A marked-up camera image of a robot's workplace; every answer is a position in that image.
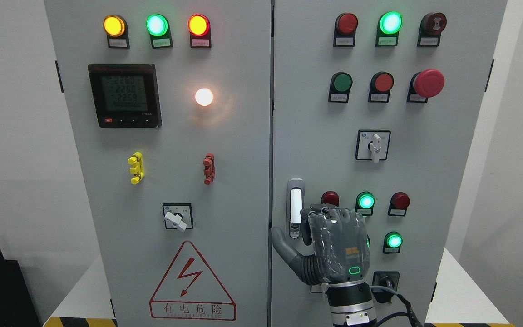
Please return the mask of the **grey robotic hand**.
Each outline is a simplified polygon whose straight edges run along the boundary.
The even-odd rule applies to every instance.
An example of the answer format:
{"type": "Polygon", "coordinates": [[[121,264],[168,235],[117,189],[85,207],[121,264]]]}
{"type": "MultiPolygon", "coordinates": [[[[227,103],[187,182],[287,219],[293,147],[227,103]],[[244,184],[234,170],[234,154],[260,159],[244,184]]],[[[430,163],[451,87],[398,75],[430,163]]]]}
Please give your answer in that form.
{"type": "Polygon", "coordinates": [[[274,249],[297,277],[308,285],[361,281],[370,265],[362,215],[328,203],[314,203],[301,215],[304,242],[313,245],[312,255],[302,255],[287,244],[281,228],[271,228],[274,249]]]}

